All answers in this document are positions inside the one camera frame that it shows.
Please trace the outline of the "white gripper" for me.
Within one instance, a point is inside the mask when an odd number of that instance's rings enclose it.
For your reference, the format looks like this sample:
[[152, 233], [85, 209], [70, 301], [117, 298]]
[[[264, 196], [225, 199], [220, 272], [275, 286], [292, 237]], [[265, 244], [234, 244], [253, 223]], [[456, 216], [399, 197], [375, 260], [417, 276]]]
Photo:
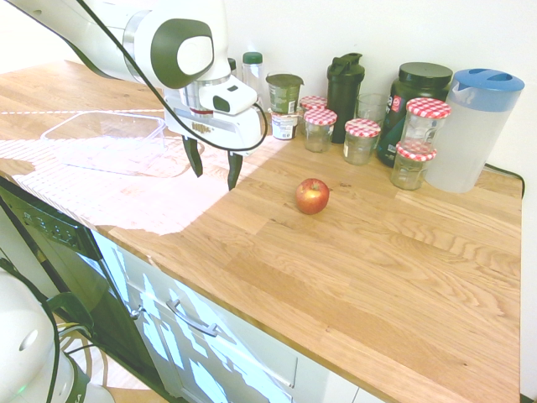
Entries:
[[228, 190], [232, 190], [238, 181], [242, 169], [243, 155], [249, 155], [262, 143], [262, 126], [255, 107], [248, 108], [238, 115], [213, 112], [212, 114], [194, 114], [181, 100], [178, 91], [164, 91], [164, 100], [173, 108], [175, 115], [193, 133], [181, 126], [169, 113], [164, 113], [168, 129], [183, 135], [182, 142], [190, 167], [197, 177], [203, 175], [203, 165], [198, 151], [200, 139], [206, 144], [213, 144], [223, 149], [236, 150], [227, 152], [229, 171], [227, 175]]

